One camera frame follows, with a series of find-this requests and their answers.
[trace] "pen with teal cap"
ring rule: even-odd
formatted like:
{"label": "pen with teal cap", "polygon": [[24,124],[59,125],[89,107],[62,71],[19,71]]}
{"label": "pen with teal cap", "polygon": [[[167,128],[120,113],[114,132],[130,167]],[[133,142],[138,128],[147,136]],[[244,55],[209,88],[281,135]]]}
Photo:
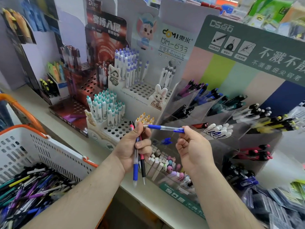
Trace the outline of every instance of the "pen with teal cap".
{"label": "pen with teal cap", "polygon": [[175,128],[175,127],[162,126],[162,125],[143,125],[143,127],[150,128],[150,129],[173,131],[173,132],[177,132],[177,133],[184,133],[184,128]]}

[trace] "green package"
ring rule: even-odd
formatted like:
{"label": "green package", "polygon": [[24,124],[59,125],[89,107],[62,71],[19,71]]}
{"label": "green package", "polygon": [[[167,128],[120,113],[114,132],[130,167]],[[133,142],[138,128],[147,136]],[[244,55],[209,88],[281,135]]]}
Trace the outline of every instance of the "green package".
{"label": "green package", "polygon": [[253,17],[249,25],[275,31],[292,4],[285,0],[257,0],[248,14]]}

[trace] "fingernail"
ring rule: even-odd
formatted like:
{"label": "fingernail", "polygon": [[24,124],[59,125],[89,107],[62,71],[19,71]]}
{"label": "fingernail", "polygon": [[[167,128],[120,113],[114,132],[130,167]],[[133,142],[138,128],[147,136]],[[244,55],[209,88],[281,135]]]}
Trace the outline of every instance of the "fingernail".
{"label": "fingernail", "polygon": [[139,147],[141,147],[141,144],[142,144],[142,142],[137,142],[137,143],[135,144],[135,146],[136,146],[137,148],[139,148]]}

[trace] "dark green header board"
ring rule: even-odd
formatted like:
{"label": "dark green header board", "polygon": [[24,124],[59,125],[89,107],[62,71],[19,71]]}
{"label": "dark green header board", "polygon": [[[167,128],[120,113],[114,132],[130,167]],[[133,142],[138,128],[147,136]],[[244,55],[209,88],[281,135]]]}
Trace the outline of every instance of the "dark green header board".
{"label": "dark green header board", "polygon": [[305,86],[305,42],[208,15],[195,46]]}

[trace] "right arm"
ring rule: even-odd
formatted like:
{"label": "right arm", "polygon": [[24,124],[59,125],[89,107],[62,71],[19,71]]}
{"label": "right arm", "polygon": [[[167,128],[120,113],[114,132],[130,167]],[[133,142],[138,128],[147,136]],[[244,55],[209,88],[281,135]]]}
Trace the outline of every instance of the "right arm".
{"label": "right arm", "polygon": [[209,227],[263,228],[215,166],[208,140],[188,126],[184,126],[184,131],[176,148],[183,168],[191,177]]}

